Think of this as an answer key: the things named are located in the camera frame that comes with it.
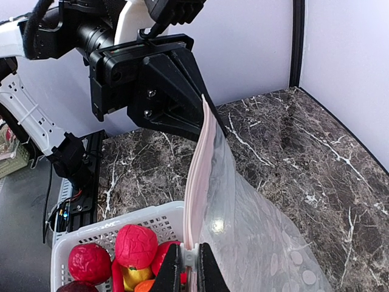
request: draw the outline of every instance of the brown marble surface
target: brown marble surface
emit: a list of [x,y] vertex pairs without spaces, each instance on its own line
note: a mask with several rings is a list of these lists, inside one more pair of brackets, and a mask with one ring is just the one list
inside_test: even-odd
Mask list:
[[[389,177],[297,88],[219,107],[240,174],[310,243],[334,291],[389,291]],[[98,219],[183,200],[196,144],[148,130],[105,140]]]

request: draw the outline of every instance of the yellow fruit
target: yellow fruit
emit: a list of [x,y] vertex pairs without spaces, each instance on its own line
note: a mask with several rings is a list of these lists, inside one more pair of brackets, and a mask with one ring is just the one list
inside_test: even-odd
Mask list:
[[145,269],[128,269],[122,267],[124,289],[133,292],[139,283],[153,278],[151,267]]

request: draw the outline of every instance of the screw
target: screw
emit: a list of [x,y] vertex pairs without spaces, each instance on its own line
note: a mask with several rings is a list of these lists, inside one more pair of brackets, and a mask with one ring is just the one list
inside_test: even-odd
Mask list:
[[154,97],[157,94],[156,90],[147,90],[148,97]]
[[153,112],[148,110],[148,109],[146,109],[143,113],[144,113],[145,117],[151,117],[151,115],[153,114]]

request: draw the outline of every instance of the red pepper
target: red pepper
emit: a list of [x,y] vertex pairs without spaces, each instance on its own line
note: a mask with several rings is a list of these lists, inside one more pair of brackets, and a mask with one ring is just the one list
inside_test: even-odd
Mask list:
[[124,292],[124,282],[122,269],[119,263],[114,259],[112,262],[112,292]]

